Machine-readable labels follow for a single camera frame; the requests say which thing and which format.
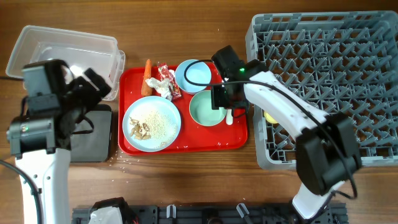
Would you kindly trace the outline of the white plastic spoon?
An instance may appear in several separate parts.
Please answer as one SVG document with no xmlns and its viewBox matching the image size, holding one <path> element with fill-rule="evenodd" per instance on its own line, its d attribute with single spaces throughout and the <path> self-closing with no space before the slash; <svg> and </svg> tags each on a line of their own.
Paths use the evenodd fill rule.
<svg viewBox="0 0 398 224">
<path fill-rule="evenodd" d="M 227 109 L 226 110 L 226 124 L 227 125 L 232 125 L 233 124 L 232 109 Z"/>
</svg>

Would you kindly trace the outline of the green bowl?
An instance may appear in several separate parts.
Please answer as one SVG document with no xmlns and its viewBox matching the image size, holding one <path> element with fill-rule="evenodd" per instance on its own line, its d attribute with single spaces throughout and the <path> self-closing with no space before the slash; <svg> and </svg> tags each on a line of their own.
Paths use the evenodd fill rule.
<svg viewBox="0 0 398 224">
<path fill-rule="evenodd" d="M 211 91 L 203 90 L 193 96 L 189 105 L 192 119 L 206 127 L 215 126 L 224 120 L 226 110 L 224 108 L 213 109 Z"/>
</svg>

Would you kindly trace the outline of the light blue bowl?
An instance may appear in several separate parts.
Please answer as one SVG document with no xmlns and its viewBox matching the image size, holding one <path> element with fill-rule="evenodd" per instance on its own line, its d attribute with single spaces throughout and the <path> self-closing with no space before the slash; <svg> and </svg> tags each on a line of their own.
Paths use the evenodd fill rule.
<svg viewBox="0 0 398 224">
<path fill-rule="evenodd" d="M 184 77 L 185 69 L 192 63 L 197 61 L 196 59 L 190 59 L 182 62 L 178 65 L 175 71 L 175 79 L 177 85 L 183 90 L 185 93 L 194 95 L 200 91 L 203 91 L 205 86 L 197 86 L 192 85 L 186 81 Z M 191 82 L 201 83 L 201 84 L 209 84 L 211 82 L 211 70 L 209 66 L 205 62 L 198 62 L 189 67 L 187 70 L 187 78 Z"/>
</svg>

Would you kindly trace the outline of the yellow plastic cup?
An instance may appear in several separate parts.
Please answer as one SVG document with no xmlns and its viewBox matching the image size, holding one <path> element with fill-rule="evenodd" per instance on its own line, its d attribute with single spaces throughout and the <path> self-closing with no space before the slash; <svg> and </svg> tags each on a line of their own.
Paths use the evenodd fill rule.
<svg viewBox="0 0 398 224">
<path fill-rule="evenodd" d="M 263 112 L 263 115 L 268 123 L 270 123 L 270 124 L 278 123 L 269 113 Z"/>
</svg>

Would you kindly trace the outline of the orange carrot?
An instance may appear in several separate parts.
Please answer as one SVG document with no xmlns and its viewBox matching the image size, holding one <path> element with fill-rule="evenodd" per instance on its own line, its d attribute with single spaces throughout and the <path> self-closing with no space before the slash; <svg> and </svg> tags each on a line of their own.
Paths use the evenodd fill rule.
<svg viewBox="0 0 398 224">
<path fill-rule="evenodd" d="M 141 96 L 151 96 L 152 88 L 147 84 L 147 80 L 152 78 L 152 62 L 150 59 L 147 59 L 146 65 L 144 68 L 143 81 L 141 86 Z"/>
</svg>

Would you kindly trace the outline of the white tissue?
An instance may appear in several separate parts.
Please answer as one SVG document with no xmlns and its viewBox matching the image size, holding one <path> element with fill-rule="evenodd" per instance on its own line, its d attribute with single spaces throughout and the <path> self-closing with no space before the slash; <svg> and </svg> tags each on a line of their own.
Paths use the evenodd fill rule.
<svg viewBox="0 0 398 224">
<path fill-rule="evenodd" d="M 172 92 L 171 92 L 172 84 L 168 78 L 162 81 L 159 81 L 155 78 L 149 78 L 146 80 L 146 84 L 149 87 L 154 88 L 155 91 L 159 93 L 161 97 L 169 101 L 172 101 Z"/>
</svg>

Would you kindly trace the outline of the red snack wrapper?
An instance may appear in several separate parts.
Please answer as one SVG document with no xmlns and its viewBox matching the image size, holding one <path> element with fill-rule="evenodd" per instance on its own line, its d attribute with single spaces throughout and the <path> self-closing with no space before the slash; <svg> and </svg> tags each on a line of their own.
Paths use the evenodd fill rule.
<svg viewBox="0 0 398 224">
<path fill-rule="evenodd" d="M 159 62 L 157 64 L 158 72 L 160 74 L 160 80 L 165 82 L 168 92 L 167 99 L 170 101 L 176 100 L 182 96 L 180 88 L 177 85 L 175 79 L 175 73 L 171 72 L 166 63 Z"/>
</svg>

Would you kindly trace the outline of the light blue plate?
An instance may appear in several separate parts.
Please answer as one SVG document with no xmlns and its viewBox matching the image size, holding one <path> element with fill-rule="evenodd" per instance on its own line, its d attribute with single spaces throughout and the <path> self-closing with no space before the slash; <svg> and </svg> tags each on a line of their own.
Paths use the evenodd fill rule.
<svg viewBox="0 0 398 224">
<path fill-rule="evenodd" d="M 130 137 L 130 118 L 147 123 L 151 138 L 137 140 Z M 147 96 L 135 101 L 122 118 L 122 132 L 127 142 L 141 152 L 159 152 L 170 146 L 178 137 L 182 119 L 177 107 L 160 96 Z"/>
</svg>

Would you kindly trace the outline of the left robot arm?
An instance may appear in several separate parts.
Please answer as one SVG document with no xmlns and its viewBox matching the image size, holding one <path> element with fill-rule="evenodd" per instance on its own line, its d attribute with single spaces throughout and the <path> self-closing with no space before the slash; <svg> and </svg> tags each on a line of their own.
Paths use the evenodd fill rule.
<svg viewBox="0 0 398 224">
<path fill-rule="evenodd" d="M 59 59 L 24 65 L 27 96 L 7 130 L 20 178 L 24 223 L 69 223 L 68 171 L 76 125 L 111 87 L 93 69 L 66 82 L 68 64 Z"/>
</svg>

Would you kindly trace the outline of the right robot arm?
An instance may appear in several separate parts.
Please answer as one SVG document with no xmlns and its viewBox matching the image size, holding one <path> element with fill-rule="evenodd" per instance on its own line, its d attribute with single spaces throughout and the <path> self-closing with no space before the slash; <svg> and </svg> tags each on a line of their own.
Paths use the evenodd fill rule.
<svg viewBox="0 0 398 224">
<path fill-rule="evenodd" d="M 296 171 L 302 184 L 292 206 L 301 221 L 318 218 L 346 181 L 353 189 L 351 198 L 357 198 L 353 175 L 362 167 L 362 160 L 347 115 L 329 114 L 310 105 L 257 59 L 241 60 L 230 45 L 218 50 L 211 61 L 222 79 L 211 87 L 213 109 L 247 110 L 256 105 L 294 139 Z"/>
</svg>

